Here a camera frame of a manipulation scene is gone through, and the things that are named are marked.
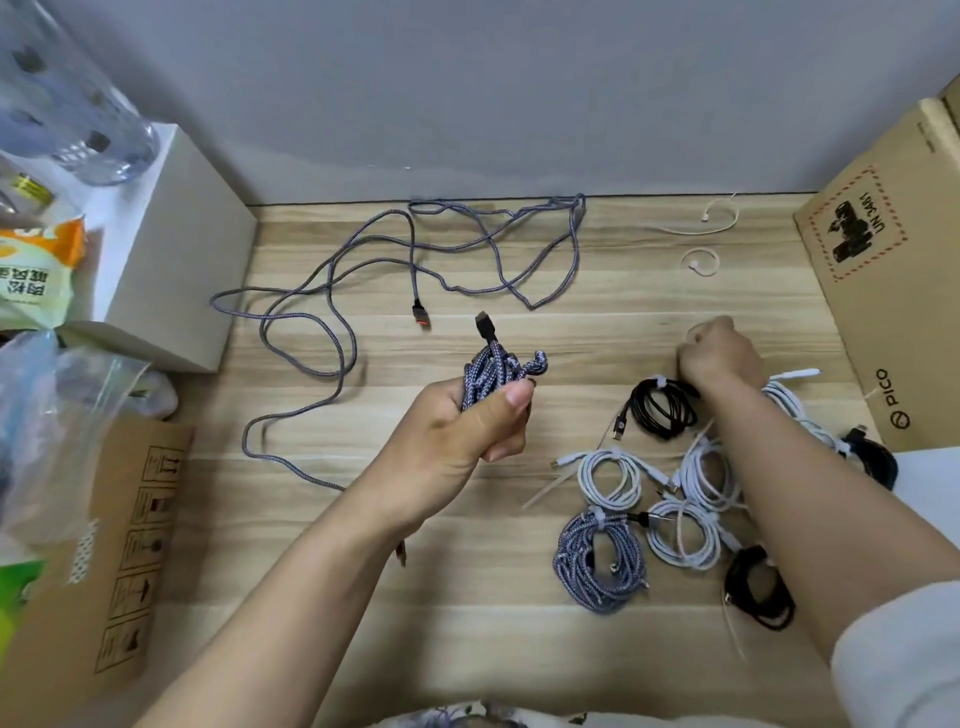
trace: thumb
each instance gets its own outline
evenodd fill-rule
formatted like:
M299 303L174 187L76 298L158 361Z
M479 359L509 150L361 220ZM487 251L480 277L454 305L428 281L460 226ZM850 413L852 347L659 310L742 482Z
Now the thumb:
M449 426L451 438L461 452L479 458L494 443L508 437L518 420L526 416L534 396L534 383L520 379L504 384L478 401Z

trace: person's right hand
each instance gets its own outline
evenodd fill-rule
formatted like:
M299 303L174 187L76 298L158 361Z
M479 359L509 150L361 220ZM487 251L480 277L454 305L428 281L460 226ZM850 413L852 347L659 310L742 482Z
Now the person's right hand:
M718 316L688 331L686 341L677 347L677 365L701 395L737 379L757 389L767 382L763 360L750 339L733 328L730 316Z

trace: plastic bottle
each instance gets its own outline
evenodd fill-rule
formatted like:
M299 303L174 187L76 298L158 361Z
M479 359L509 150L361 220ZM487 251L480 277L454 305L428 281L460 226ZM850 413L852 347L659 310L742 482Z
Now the plastic bottle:
M0 148L49 155L82 182L126 182L156 132L36 0L0 0Z

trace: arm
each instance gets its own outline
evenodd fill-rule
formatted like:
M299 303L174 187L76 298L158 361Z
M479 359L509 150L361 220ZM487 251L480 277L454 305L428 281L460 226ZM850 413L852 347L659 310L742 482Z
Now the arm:
M523 450L533 389L508 384L461 414L462 382L426 387L137 727L310 725L396 545L456 497L479 458Z
M678 349L820 653L882 604L960 579L960 550L825 448L759 392L766 381L730 317L700 325Z

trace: white box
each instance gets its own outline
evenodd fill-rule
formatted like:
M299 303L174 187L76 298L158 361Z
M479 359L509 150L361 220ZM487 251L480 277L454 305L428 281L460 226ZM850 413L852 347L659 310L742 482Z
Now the white box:
M162 370L216 372L231 319L210 297L243 284L256 220L180 127L156 130L156 162L115 187L89 187L50 160L15 161L60 195L45 218L71 206L84 216L66 332Z

